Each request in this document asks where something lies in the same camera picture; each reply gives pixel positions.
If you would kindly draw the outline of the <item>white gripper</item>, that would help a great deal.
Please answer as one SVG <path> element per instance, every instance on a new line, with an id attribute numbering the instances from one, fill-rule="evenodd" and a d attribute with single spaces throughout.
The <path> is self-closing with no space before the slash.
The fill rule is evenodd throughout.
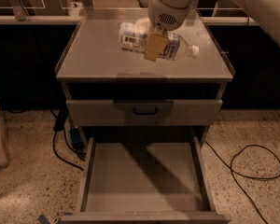
<path id="1" fill-rule="evenodd" d="M 145 58 L 155 62 L 166 48 L 169 38 L 167 31 L 179 28 L 191 8 L 194 0 L 150 0 L 148 17 L 154 28 L 147 35 Z"/>

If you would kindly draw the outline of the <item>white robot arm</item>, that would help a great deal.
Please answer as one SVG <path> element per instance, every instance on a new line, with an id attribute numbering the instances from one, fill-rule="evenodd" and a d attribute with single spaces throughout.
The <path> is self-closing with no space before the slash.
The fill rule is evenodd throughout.
<path id="1" fill-rule="evenodd" d="M 232 0 L 280 46 L 280 0 Z M 179 28 L 195 0 L 149 0 L 145 58 L 156 61 L 169 42 L 167 33 Z"/>

